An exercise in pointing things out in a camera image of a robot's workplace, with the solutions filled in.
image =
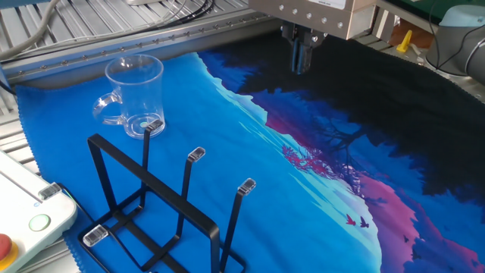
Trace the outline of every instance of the clear glass cup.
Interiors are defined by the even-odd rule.
[[[148,55],[133,55],[115,59],[106,66],[106,77],[113,92],[97,99],[92,114],[103,124],[123,125],[128,136],[143,139],[145,128],[153,121],[162,125],[153,130],[157,136],[165,128],[161,99],[161,75],[164,65]],[[121,115],[108,116],[102,110],[110,103],[120,104]]]

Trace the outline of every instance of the metal rail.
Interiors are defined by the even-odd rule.
[[[185,7],[177,17],[186,16],[203,4],[204,0],[186,0]],[[175,5],[181,5],[179,0],[175,0]],[[0,50],[9,49],[28,39],[39,26],[46,6],[47,3],[41,3],[0,10]],[[33,46],[39,48],[39,51],[3,61],[2,68],[10,83],[19,83],[271,19],[266,14],[249,9],[247,0],[214,0],[214,9],[209,13],[177,27],[75,48],[69,45],[56,49],[46,48],[47,45],[68,39],[104,35],[148,25],[162,18],[168,11],[167,7],[167,1],[130,6],[121,0],[61,0],[49,22],[48,32]]]

